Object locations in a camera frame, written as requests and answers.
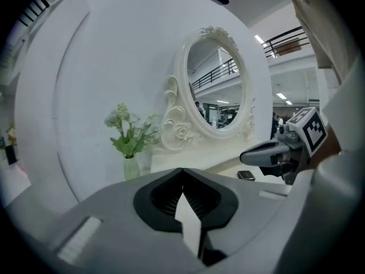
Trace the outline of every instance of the railing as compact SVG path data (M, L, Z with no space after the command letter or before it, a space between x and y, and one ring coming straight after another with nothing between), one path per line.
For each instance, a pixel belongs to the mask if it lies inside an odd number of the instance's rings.
M49 3L47 2L47 0L39 0L41 2L41 4L44 5L44 7L42 7L41 5L39 5L39 3L36 0L33 0L23 11L23 13L21 14L23 17L19 17L18 20L24 24L25 26L29 26L32 22L34 22L34 19L36 19L38 16L40 16L48 7L50 7Z
M238 72L238 67L235 61L229 59L223 64L219 65L217 68L214 68L211 72L208 72L198 80L192 83L193 89L201 88L202 86L212 83L214 80L223 77L224 75L229 75Z
M308 40L306 33L303 30L303 27L299 26L269 39L262 45L264 46L263 49L265 50L267 58L270 56L276 58L277 55L284 55L301 50L302 46L309 44L310 42Z

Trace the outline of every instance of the black phone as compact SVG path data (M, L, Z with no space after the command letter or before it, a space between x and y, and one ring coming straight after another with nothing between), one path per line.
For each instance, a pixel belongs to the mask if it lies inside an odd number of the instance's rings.
M250 171L238 171L237 176L241 180L252 180L252 181L256 180L256 178Z

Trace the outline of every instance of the oval mirror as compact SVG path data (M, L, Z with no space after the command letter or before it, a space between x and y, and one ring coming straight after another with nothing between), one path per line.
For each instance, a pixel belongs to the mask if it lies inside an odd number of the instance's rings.
M216 39L203 39L190 48L186 68L200 115L215 129L230 125L244 95L244 81L230 51Z

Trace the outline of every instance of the robotic arm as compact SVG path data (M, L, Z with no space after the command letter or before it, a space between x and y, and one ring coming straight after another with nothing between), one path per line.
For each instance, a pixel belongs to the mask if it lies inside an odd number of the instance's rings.
M311 157L326 141L328 133L315 107L301 109L280 125L277 139L265 141L240 155L240 161L259 166L265 175L281 176L293 184L296 175L308 168Z

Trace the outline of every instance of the flower vase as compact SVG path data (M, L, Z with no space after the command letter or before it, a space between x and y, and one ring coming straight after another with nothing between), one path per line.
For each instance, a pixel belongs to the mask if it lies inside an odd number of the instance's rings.
M132 180L139 178L140 176L141 172L138 166L137 159L135 157L124 158L124 179Z

